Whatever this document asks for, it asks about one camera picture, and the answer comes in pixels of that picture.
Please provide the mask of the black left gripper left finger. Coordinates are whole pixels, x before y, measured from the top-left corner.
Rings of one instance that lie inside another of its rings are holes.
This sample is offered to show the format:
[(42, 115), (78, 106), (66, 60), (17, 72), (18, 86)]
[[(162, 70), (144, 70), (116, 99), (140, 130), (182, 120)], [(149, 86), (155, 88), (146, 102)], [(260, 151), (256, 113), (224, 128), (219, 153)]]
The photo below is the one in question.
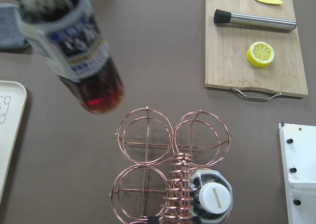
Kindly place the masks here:
[(148, 217), (148, 224), (160, 224), (159, 216)]

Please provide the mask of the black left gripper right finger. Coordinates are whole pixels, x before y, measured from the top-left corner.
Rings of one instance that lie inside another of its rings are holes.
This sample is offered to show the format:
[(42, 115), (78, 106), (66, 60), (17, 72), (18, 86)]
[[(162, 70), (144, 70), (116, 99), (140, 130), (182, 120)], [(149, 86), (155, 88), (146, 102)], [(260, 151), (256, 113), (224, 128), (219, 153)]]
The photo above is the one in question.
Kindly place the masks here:
[(190, 219), (190, 221), (191, 221), (192, 224), (202, 224), (201, 219), (199, 217), (197, 217), (197, 216), (192, 217)]

